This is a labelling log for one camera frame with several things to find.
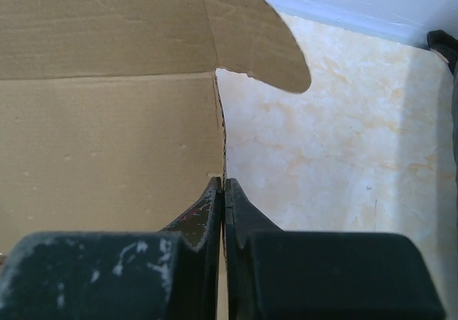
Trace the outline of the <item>black floral pillow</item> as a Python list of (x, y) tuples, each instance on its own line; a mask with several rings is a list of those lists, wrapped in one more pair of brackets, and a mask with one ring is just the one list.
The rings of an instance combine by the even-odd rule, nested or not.
[(448, 66), (455, 77), (457, 75), (457, 39), (444, 30), (434, 30), (427, 33), (429, 51), (437, 54)]

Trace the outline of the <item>brown cardboard box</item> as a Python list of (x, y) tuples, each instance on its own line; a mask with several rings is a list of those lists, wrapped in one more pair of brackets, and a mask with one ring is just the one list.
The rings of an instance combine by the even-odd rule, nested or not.
[(218, 69), (311, 85), (266, 0), (1, 0), (1, 252), (184, 211), (225, 173)]

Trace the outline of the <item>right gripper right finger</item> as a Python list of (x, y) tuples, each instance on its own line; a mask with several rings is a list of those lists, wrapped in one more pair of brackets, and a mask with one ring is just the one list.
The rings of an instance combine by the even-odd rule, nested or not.
[(419, 249), (396, 233), (285, 231), (231, 178), (223, 227), (230, 319), (444, 319)]

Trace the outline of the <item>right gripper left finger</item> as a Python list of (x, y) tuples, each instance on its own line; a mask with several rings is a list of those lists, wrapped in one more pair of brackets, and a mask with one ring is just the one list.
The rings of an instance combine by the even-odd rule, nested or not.
[(220, 178), (157, 232), (47, 231), (1, 271), (3, 319), (214, 319)]

